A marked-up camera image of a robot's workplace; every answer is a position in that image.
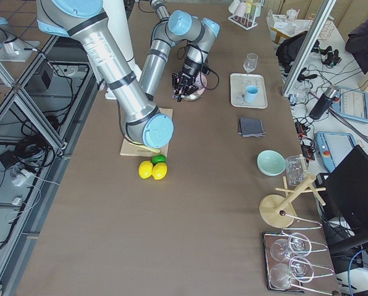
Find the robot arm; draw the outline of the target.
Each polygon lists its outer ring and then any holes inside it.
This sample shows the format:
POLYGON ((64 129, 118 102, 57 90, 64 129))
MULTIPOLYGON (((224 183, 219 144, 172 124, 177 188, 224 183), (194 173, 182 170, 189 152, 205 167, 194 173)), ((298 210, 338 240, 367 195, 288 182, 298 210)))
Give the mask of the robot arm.
POLYGON ((170 12, 165 6, 163 0, 150 0, 150 6, 156 13, 160 21, 167 21, 170 18, 170 12))
POLYGON ((182 69, 173 74, 174 98, 197 90, 196 77, 206 69, 208 53, 219 34, 213 20, 199 19, 182 10, 169 12, 163 1, 151 1, 159 18, 152 34, 146 62, 139 68, 134 59, 122 1, 38 1, 41 31, 78 41, 94 69, 125 111, 129 141, 158 149, 172 138, 174 124, 153 101, 172 47, 188 41, 182 69))

